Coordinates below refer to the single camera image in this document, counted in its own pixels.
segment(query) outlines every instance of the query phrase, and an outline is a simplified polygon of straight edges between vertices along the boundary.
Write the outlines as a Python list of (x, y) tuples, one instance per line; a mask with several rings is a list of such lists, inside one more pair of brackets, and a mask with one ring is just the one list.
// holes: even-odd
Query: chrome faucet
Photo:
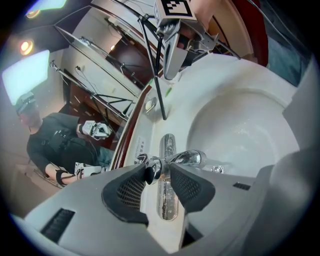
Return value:
[(170, 181), (169, 165), (175, 163), (188, 165), (204, 171), (225, 173), (221, 162), (208, 159), (206, 154), (200, 150), (187, 150), (169, 157), (149, 156), (140, 154), (134, 160), (134, 164), (145, 164), (145, 181), (151, 185), (157, 181)]

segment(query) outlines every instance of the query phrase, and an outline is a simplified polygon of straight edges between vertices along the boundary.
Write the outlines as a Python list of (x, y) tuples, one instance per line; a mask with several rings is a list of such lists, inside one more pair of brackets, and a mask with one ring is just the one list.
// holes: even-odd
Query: white sink basin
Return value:
[(217, 96), (195, 117), (187, 149), (231, 163), (226, 174), (255, 177), (262, 167), (298, 149), (283, 109), (259, 92), (232, 90)]

